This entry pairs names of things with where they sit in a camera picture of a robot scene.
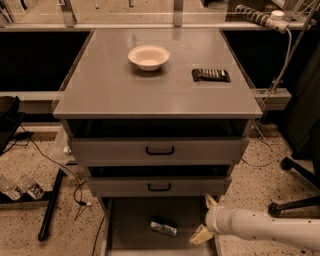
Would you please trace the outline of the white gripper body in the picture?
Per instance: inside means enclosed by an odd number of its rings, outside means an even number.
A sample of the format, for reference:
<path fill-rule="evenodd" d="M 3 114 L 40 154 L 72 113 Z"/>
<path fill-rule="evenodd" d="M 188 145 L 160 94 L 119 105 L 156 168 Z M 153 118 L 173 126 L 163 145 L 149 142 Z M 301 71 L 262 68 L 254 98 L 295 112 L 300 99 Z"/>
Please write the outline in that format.
<path fill-rule="evenodd" d="M 213 206 L 206 214 L 205 224 L 215 235 L 231 235 L 231 214 L 233 210 L 223 206 Z"/>

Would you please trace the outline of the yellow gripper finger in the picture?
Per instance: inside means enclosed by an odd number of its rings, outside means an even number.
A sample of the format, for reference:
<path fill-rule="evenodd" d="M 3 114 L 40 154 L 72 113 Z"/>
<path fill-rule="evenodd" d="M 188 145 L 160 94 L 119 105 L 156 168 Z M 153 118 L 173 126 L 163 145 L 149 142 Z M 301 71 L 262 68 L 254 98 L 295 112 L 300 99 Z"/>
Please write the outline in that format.
<path fill-rule="evenodd" d="M 205 195 L 205 203 L 208 209 L 216 207 L 218 205 L 218 202 L 209 194 Z"/>
<path fill-rule="evenodd" d="M 194 245 L 202 244 L 213 238 L 213 233 L 208 230 L 208 228 L 201 224 L 196 232 L 191 236 L 189 242 Z"/>

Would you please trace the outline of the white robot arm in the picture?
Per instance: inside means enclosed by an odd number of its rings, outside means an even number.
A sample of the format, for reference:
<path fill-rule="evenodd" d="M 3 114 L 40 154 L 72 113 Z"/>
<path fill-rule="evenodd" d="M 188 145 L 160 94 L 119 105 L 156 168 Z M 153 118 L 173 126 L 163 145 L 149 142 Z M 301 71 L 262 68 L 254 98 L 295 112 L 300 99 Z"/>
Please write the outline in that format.
<path fill-rule="evenodd" d="M 189 242 L 202 244 L 216 235 L 230 235 L 243 240 L 268 240 L 309 251 L 320 251 L 320 220 L 276 218 L 262 211 L 228 208 L 211 195 L 205 195 L 208 209 Z"/>

